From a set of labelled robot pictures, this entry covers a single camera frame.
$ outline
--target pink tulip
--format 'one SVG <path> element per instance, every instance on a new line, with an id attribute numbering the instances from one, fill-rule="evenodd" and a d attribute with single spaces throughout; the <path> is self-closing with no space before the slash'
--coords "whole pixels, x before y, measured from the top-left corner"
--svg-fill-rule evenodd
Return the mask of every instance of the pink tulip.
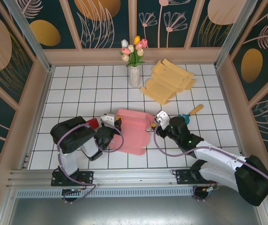
<path id="1" fill-rule="evenodd" d="M 148 46 L 148 40 L 147 39 L 142 39 L 141 43 L 142 43 L 143 48 L 146 48 Z"/>
<path id="2" fill-rule="evenodd" d="M 121 48 L 121 51 L 126 55 L 129 55 L 131 53 L 130 49 L 128 49 L 128 48 Z"/>
<path id="3" fill-rule="evenodd" d="M 135 45 L 136 50 L 142 48 L 142 42 L 138 42 L 137 45 Z"/>

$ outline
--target black mounting plate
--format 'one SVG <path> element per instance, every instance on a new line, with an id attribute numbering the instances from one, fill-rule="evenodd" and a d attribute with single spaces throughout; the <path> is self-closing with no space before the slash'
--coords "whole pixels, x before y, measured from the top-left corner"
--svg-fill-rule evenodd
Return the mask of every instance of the black mounting plate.
<path id="1" fill-rule="evenodd" d="M 177 184 L 210 184 L 210 181 L 202 179 L 196 181 L 190 174 L 190 169 L 174 170 L 172 171 L 176 175 Z"/>
<path id="2" fill-rule="evenodd" d="M 61 179 L 61 172 L 53 172 L 52 173 L 52 187 L 62 187 L 62 186 L 80 186 L 80 184 L 77 184 L 70 179 Z M 93 182 L 93 171 L 79 171 L 77 180 L 83 180 L 85 183 L 92 184 Z"/>

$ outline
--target pink cardboard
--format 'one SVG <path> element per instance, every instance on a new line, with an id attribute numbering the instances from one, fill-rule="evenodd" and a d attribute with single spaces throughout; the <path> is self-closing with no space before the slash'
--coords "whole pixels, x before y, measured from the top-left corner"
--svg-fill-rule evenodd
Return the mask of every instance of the pink cardboard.
<path id="1" fill-rule="evenodd" d="M 119 109 L 117 115 L 121 116 L 121 132 L 124 136 L 124 145 L 120 149 L 134 155 L 143 155 L 150 139 L 150 134 L 146 131 L 154 120 L 154 116 L 127 109 Z M 121 145 L 121 136 L 115 135 L 109 147 L 113 150 Z"/>

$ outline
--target white tulip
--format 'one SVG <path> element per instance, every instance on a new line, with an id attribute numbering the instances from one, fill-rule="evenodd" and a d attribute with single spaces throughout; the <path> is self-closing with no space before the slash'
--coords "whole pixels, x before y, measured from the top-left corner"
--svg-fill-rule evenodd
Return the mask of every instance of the white tulip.
<path id="1" fill-rule="evenodd" d="M 129 46 L 129 43 L 125 39 L 121 41 L 122 48 L 127 48 L 128 46 Z"/>
<path id="2" fill-rule="evenodd" d="M 128 55 L 126 55 L 126 54 L 123 54 L 122 56 L 121 56 L 121 58 L 123 59 L 123 61 L 125 61 L 125 62 L 128 62 L 129 61 L 129 56 Z"/>
<path id="3" fill-rule="evenodd" d="M 130 50 L 130 53 L 134 52 L 134 46 L 133 45 L 129 45 L 128 49 Z"/>
<path id="4" fill-rule="evenodd" d="M 137 50 L 137 55 L 138 55 L 138 56 L 143 56 L 143 54 L 144 54 L 143 49 L 142 49 L 142 48 L 139 48 L 139 49 Z"/>

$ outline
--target white vase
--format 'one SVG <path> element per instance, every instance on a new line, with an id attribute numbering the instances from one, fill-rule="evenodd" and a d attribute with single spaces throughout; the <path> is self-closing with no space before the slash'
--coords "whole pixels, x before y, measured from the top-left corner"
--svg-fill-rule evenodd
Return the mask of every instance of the white vase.
<path id="1" fill-rule="evenodd" d="M 140 79 L 140 68 L 139 67 L 128 67 L 129 68 L 129 83 L 132 88 L 138 88 Z"/>

